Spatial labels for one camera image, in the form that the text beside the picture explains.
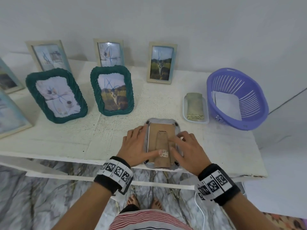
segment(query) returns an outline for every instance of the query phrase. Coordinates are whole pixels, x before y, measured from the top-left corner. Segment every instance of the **marble floor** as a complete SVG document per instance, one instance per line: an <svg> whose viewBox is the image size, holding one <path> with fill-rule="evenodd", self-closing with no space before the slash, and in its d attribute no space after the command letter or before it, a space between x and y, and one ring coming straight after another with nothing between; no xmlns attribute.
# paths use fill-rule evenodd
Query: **marble floor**
<svg viewBox="0 0 307 230"><path fill-rule="evenodd" d="M100 166L36 160L45 166L59 169L69 175L94 177ZM139 181L177 184L187 174L153 170L134 170ZM91 182L31 178L25 172L0 166L0 229L37 230L51 229L76 200L88 189ZM157 197L163 209L193 229L202 230L203 215L194 202L194 191L131 185L126 196L136 194L141 209L151 205ZM216 204L205 203L198 196L196 202L205 214L204 229L234 229ZM126 201L110 199L96 227L108 229L115 216L125 207Z"/></svg>

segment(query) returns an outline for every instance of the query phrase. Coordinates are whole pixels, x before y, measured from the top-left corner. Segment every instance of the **white wall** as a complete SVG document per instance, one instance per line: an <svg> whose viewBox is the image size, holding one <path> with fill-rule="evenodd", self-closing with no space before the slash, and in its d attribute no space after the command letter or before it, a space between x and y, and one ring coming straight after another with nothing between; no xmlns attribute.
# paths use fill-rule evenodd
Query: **white wall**
<svg viewBox="0 0 307 230"><path fill-rule="evenodd" d="M93 38L124 40L146 66L149 41L178 44L176 69L233 67L263 88L270 110L307 87L307 0L1 0L0 55L25 40L61 39L95 61Z"/></svg>
<svg viewBox="0 0 307 230"><path fill-rule="evenodd" d="M268 178L245 182L263 212L307 219L307 90L272 112L254 131Z"/></svg>

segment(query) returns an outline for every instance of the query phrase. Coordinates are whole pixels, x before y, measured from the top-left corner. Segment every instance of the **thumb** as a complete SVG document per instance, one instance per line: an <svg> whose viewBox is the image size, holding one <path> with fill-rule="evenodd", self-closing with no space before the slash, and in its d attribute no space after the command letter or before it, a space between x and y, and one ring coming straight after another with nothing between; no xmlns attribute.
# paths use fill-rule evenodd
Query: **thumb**
<svg viewBox="0 0 307 230"><path fill-rule="evenodd" d="M174 158L179 162L179 164L183 165L184 158L180 155L180 153L174 148L170 147L171 154L173 154Z"/></svg>
<svg viewBox="0 0 307 230"><path fill-rule="evenodd" d="M156 158L160 155L162 155L163 150L155 150L155 151L151 151L151 152L145 152L144 153L144 160L148 160L150 158Z"/></svg>

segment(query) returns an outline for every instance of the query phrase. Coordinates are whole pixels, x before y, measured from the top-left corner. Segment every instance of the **foot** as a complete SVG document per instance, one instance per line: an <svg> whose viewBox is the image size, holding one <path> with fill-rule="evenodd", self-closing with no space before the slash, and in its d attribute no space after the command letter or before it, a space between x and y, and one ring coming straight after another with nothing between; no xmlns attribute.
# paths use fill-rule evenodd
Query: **foot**
<svg viewBox="0 0 307 230"><path fill-rule="evenodd" d="M136 196L134 194L128 198L127 205L129 205L129 204L134 204L138 208L140 208L140 205L138 204L138 200L136 199Z"/></svg>
<svg viewBox="0 0 307 230"><path fill-rule="evenodd" d="M156 198L153 199L153 203L151 204L151 209L162 210L162 204Z"/></svg>

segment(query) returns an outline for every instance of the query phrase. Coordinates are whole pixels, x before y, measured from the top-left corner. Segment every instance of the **purple plastic basket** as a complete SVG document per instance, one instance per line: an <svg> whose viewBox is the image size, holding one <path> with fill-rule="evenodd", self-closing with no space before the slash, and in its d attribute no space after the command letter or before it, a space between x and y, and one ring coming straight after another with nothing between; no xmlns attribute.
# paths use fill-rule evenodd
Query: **purple plastic basket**
<svg viewBox="0 0 307 230"><path fill-rule="evenodd" d="M212 91L231 93L239 98L242 121L233 119L217 108ZM268 116L269 107L256 81L239 70L223 68L212 73L207 79L207 98L210 115L239 130L257 128Z"/></svg>

